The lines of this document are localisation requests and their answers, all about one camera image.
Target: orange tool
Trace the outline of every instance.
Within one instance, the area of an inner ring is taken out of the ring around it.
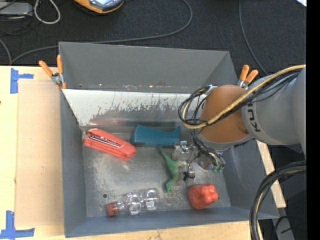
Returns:
[[[93,128],[86,132],[87,136],[83,144],[111,155],[124,161],[136,155],[137,148],[129,142],[104,130]]]
[[[249,69],[250,69],[250,67],[248,65],[243,65],[238,83],[236,84],[237,86],[242,87],[242,85],[243,85],[244,81],[246,80],[247,75],[249,73]]]
[[[43,61],[39,60],[39,66],[43,68],[43,70],[46,72],[46,74],[52,78],[52,80],[55,82],[56,87],[61,90],[61,89],[66,89],[67,88],[67,83],[64,80],[63,72],[64,68],[62,65],[61,61],[61,56],[60,54],[56,57],[56,64],[58,67],[58,72],[53,73],[52,70],[48,67],[48,65]]]
[[[256,78],[256,76],[258,75],[258,70],[254,69],[250,72],[250,74],[246,77],[246,79],[244,80],[243,84],[242,84],[242,88],[248,89],[248,85]]]

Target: clear plastic bottle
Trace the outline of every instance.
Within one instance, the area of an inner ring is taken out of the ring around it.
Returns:
[[[148,188],[140,193],[142,208],[154,211],[160,203],[159,192],[156,188]]]
[[[106,205],[107,214],[115,216],[129,214],[135,216],[142,209],[155,211],[160,203],[159,192],[156,188],[144,189],[138,193],[128,193],[124,201],[116,201]]]

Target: red stapler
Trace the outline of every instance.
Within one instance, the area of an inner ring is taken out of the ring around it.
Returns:
[[[136,155],[137,148],[129,142],[104,130],[94,128],[86,132],[87,136],[83,144],[111,155],[124,161]]]

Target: bin floor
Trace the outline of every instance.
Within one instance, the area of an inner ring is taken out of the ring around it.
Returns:
[[[163,149],[169,156],[173,148]],[[166,191],[166,183],[171,176],[163,156],[155,147],[138,147],[135,157],[128,161],[93,148],[83,147],[83,165],[86,192],[86,212],[88,217],[105,216],[106,205],[124,201],[127,193],[156,188],[160,195],[157,211],[192,209],[187,192],[197,184],[215,185],[219,199],[211,206],[230,207],[230,200],[222,172],[204,170],[193,163],[195,178],[193,183],[180,180],[173,185],[173,191]]]

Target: gray bin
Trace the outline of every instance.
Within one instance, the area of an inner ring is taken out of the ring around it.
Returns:
[[[219,194],[218,201],[202,210],[191,207],[185,181],[166,192],[170,175],[156,148],[138,146],[135,157],[123,161],[83,145],[88,129],[100,128],[129,141],[137,125],[161,131],[180,126],[180,140],[191,142],[178,107],[204,85],[237,83],[229,52],[60,42],[59,54],[67,84],[60,93],[66,237],[249,220],[266,176],[255,140],[225,151],[221,173],[195,169],[193,184],[212,183]],[[107,216],[106,204],[146,188],[159,191],[156,211]],[[270,192],[258,218],[278,217]]]

